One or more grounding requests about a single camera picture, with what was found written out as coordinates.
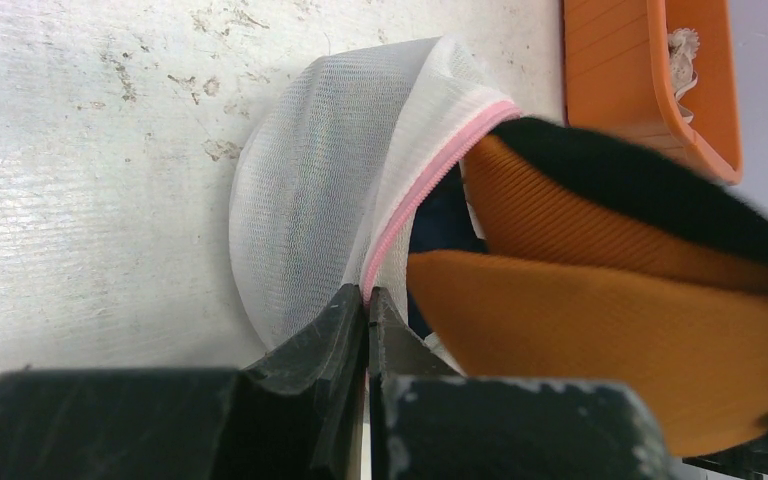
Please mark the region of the pink-trimmed mesh laundry bag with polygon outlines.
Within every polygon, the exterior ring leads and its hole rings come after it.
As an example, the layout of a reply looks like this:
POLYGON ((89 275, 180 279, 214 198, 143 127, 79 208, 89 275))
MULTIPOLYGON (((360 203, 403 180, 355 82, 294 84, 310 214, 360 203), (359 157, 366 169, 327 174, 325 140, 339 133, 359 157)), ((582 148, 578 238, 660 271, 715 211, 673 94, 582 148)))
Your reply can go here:
POLYGON ((416 211, 520 108, 450 36, 324 56, 253 131, 230 195, 230 260, 267 349, 345 285, 406 314, 416 211))

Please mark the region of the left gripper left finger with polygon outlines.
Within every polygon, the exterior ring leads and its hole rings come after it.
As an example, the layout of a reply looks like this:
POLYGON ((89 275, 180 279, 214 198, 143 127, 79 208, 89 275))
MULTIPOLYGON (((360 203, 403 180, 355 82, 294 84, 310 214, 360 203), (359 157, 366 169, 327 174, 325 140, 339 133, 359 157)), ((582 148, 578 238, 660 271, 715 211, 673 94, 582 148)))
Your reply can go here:
POLYGON ((0 374, 0 479, 356 479, 359 289, 244 369, 0 374))

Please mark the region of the beige lace bra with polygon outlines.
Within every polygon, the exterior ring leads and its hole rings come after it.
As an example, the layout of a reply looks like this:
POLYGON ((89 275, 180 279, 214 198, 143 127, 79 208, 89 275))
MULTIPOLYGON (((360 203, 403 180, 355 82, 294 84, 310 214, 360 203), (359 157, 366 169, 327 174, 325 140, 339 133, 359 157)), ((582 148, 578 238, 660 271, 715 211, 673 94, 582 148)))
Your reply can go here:
POLYGON ((681 104, 681 100, 698 83, 698 74, 693 65, 700 47, 698 32, 689 28, 676 29, 668 34, 667 46, 673 96, 683 120, 691 123, 694 114, 681 104))

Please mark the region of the orange and black bra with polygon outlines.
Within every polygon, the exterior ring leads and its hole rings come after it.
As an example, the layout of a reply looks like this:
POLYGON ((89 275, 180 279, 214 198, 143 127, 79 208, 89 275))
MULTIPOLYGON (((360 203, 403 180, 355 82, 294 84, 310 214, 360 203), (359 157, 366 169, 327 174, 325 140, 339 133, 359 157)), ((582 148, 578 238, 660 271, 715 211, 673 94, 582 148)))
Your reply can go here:
POLYGON ((768 436, 768 219, 653 149, 523 117, 465 157, 487 249, 413 253, 423 318, 475 376, 630 386, 670 451, 768 436))

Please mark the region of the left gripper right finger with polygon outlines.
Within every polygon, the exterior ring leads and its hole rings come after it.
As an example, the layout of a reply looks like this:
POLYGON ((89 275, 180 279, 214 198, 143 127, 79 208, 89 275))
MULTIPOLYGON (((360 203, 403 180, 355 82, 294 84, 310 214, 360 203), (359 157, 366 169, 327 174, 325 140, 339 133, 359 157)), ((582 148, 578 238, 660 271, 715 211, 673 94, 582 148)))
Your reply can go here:
POLYGON ((660 427, 629 387, 464 376, 405 324, 389 292, 369 305, 376 479, 668 479, 660 427))

